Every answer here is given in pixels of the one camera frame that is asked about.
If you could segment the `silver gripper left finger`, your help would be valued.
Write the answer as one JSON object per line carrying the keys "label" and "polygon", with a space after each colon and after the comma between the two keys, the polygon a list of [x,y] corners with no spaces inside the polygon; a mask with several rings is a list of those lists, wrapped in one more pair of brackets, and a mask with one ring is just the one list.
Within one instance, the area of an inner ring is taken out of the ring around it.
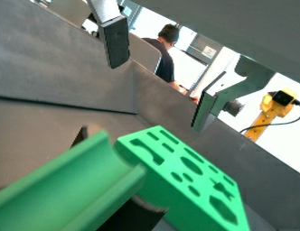
{"label": "silver gripper left finger", "polygon": [[87,4],[98,22],[107,64],[111,69],[115,69],[130,58],[127,18],[119,12],[117,0],[87,0]]}

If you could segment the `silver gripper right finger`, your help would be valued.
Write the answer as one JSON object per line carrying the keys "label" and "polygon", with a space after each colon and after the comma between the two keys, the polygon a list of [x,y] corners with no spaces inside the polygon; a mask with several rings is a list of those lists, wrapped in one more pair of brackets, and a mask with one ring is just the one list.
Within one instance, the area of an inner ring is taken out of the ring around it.
{"label": "silver gripper right finger", "polygon": [[233,71],[244,78],[244,81],[210,95],[209,90],[226,74],[222,71],[202,91],[192,122],[192,128],[196,132],[202,132],[206,129],[221,111],[237,114],[241,106],[236,103],[236,99],[261,90],[276,74],[274,70],[244,55],[240,56]]}

